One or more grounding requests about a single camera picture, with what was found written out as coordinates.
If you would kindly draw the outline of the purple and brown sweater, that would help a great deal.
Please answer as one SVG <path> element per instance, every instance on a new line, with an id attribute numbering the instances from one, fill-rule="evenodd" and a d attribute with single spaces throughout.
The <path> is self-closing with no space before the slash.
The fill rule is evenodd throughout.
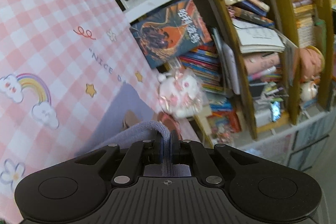
<path id="1" fill-rule="evenodd" d="M 159 121 L 159 115 L 143 102 L 130 84 L 123 84 L 93 135 L 76 154 L 76 164 L 95 165 L 104 151 L 98 151 L 109 144 L 120 149 L 159 136 L 163 159 L 160 164 L 148 164 L 144 168 L 147 177 L 190 177 L 187 165 L 172 165 L 169 159 L 171 137 L 169 129 Z"/>

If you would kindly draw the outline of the pink checkered table mat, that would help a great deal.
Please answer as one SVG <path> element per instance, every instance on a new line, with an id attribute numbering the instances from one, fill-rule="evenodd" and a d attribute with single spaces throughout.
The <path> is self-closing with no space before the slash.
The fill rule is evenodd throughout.
<path id="1" fill-rule="evenodd" d="M 1 219 L 27 175 L 91 145 L 103 116 L 161 108 L 151 69 L 115 0 L 1 0 Z"/>

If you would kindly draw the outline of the white pink plush toy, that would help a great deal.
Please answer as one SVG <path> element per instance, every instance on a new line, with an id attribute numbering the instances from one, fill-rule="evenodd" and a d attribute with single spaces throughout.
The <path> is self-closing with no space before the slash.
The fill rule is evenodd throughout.
<path id="1" fill-rule="evenodd" d="M 205 93 L 201 80 L 191 69 L 178 68 L 160 73 L 158 81 L 158 100 L 163 112 L 175 119 L 183 119 L 202 111 Z"/>

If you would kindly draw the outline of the Harry Potter book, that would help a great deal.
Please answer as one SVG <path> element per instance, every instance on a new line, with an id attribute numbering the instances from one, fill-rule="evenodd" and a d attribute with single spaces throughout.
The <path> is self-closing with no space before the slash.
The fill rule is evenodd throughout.
<path id="1" fill-rule="evenodd" d="M 193 0 L 180 0 L 133 24 L 130 32 L 151 69 L 212 41 Z"/>

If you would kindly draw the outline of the row of colourful shelf books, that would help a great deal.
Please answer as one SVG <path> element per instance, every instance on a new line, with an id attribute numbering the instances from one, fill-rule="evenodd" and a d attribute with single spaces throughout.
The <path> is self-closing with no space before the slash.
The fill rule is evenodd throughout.
<path id="1" fill-rule="evenodd" d="M 202 81 L 206 92 L 231 98 L 232 90 L 226 82 L 226 75 L 214 42 L 205 43 L 178 57 L 180 63 L 191 69 Z"/>

